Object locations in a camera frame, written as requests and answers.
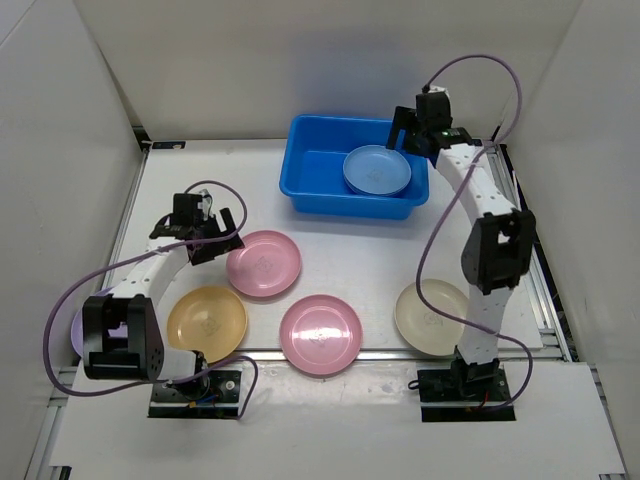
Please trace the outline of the pink plate back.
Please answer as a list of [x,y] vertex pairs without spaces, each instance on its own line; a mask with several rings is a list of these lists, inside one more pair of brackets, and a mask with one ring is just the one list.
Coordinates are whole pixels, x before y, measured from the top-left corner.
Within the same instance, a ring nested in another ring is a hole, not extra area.
[[226,274],[239,292],[254,298],[280,295],[297,280],[302,257],[297,244],[287,235],[259,230],[243,238],[244,247],[232,251],[226,260]]

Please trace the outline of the pink plate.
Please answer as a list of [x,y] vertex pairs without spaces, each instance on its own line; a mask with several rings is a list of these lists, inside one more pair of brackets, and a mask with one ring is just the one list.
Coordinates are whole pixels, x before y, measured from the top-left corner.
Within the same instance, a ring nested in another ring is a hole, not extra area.
[[313,377],[330,377],[355,361],[363,334],[361,321],[348,303],[316,294],[288,308],[280,323],[279,342],[296,369]]
[[297,244],[287,235],[259,230],[243,238],[244,247],[232,251],[226,260],[226,274],[239,292],[254,298],[280,295],[297,280],[302,257]]

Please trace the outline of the blue plate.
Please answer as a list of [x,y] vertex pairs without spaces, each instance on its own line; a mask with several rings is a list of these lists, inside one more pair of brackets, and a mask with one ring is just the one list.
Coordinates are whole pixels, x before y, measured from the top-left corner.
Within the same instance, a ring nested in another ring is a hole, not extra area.
[[358,147],[343,163],[345,182],[365,195],[393,196],[409,185],[411,176],[409,162],[402,154],[379,145]]

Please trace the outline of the pink plate front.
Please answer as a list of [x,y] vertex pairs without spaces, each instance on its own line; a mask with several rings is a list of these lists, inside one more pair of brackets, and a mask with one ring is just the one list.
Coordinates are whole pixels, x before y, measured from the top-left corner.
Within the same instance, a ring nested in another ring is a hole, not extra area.
[[296,369],[313,377],[330,377],[355,361],[363,334],[361,321],[348,303],[316,294],[288,308],[280,323],[279,342]]

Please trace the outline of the cream plate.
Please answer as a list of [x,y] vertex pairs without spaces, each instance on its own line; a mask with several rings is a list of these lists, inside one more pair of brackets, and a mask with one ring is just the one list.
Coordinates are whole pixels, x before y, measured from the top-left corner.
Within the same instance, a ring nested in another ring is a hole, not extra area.
[[[437,279],[424,279],[422,292],[436,308],[464,318],[468,298],[454,285]],[[414,284],[407,286],[396,300],[394,320],[400,335],[416,350],[436,357],[451,356],[464,325],[429,309],[417,295]]]

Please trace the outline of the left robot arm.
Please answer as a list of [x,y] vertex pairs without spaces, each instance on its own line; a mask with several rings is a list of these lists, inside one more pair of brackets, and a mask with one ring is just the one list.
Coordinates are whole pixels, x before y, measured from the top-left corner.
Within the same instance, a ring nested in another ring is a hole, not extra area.
[[231,210],[213,211],[205,189],[173,196],[173,211],[149,235],[152,255],[104,295],[85,300],[82,331],[85,375],[92,380],[168,380],[188,400],[210,395],[204,353],[166,345],[156,307],[186,266],[213,261],[244,246]]

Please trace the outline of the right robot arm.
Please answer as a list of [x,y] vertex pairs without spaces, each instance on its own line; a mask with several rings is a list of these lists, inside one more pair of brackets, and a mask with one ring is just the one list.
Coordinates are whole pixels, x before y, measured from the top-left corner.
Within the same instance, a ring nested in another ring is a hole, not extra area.
[[449,375],[452,393],[470,400],[497,382],[497,343],[508,300],[529,270],[535,216],[517,209],[480,166],[485,152],[454,126],[444,88],[426,86],[415,107],[396,107],[386,146],[431,159],[471,223],[461,254],[469,305]]

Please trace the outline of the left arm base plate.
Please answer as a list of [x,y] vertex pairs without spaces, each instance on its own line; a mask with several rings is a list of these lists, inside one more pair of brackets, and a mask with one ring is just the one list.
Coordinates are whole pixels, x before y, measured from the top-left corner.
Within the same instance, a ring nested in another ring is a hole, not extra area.
[[188,386],[153,386],[147,417],[152,419],[231,420],[240,413],[242,371],[211,371]]

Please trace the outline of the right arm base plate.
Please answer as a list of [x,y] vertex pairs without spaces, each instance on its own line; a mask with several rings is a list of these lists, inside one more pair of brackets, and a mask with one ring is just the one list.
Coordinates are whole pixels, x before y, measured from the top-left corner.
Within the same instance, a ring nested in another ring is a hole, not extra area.
[[478,423],[514,422],[516,414],[509,404],[498,405],[511,399],[509,385],[503,369],[497,379],[478,393],[464,396],[454,385],[448,369],[422,369],[417,378],[407,384],[410,391],[419,395],[421,421],[423,423]]

